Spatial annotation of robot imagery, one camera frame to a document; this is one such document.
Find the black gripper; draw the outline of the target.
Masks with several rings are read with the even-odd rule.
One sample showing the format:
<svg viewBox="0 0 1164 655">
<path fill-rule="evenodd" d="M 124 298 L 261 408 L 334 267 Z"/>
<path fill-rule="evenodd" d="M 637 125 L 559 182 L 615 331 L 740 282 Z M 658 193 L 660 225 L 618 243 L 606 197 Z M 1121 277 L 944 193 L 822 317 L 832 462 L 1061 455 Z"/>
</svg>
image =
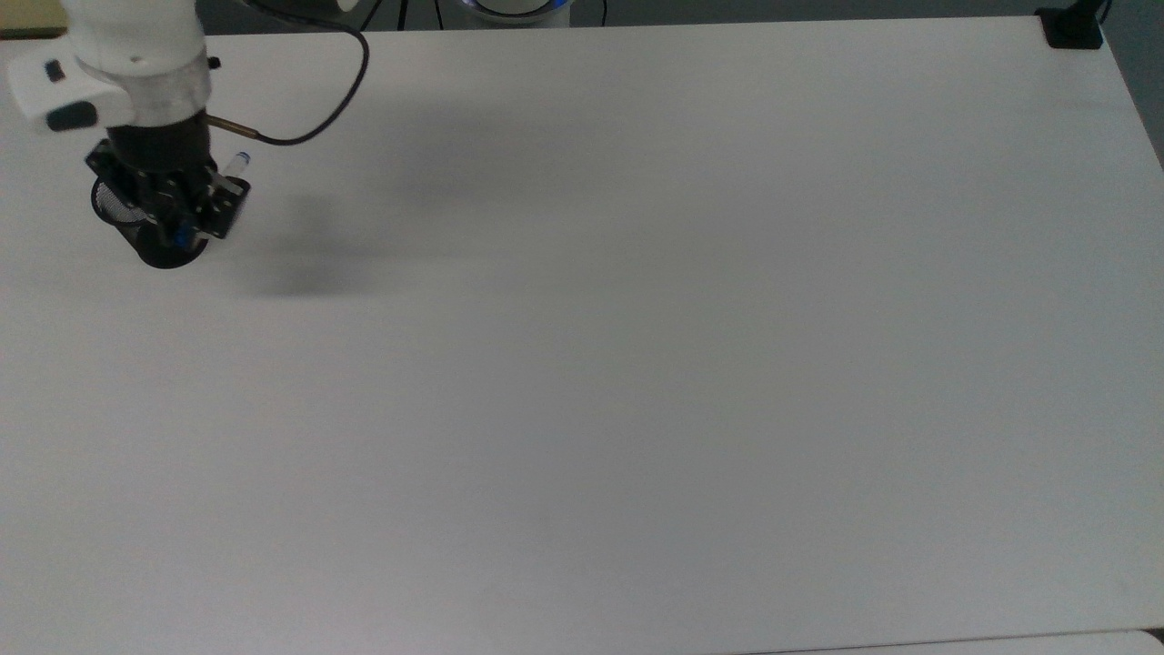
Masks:
<svg viewBox="0 0 1164 655">
<path fill-rule="evenodd" d="M 95 216 L 129 245 L 165 250 L 205 248 L 230 235 L 251 190 L 244 180 L 250 162 L 237 152 L 218 165 L 201 123 L 112 128 L 85 157 L 95 175 Z"/>
</svg>

